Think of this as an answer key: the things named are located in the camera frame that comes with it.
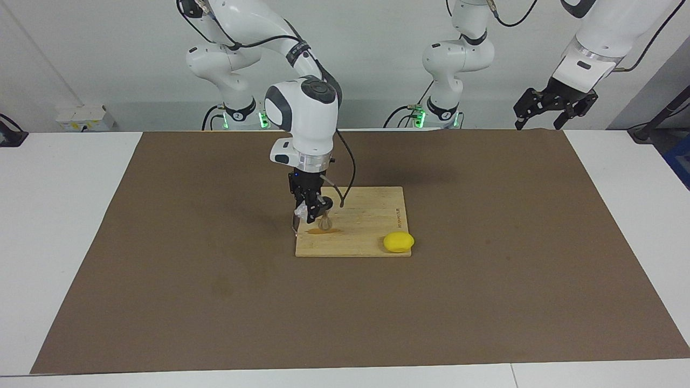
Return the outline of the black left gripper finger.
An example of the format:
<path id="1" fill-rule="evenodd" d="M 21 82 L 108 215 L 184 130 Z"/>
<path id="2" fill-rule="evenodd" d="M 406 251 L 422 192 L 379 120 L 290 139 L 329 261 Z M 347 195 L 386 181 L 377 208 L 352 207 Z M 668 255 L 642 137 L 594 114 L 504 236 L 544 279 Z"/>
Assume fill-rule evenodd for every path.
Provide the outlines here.
<path id="1" fill-rule="evenodd" d="M 565 123 L 572 118 L 583 117 L 586 115 L 596 101 L 597 96 L 585 96 L 576 103 L 567 102 L 562 113 L 560 113 L 557 119 L 554 121 L 555 130 L 562 129 Z"/>
<path id="2" fill-rule="evenodd" d="M 542 104 L 543 94 L 535 89 L 527 89 L 513 106 L 515 113 L 515 128 L 522 130 L 527 121 L 544 113 Z"/>

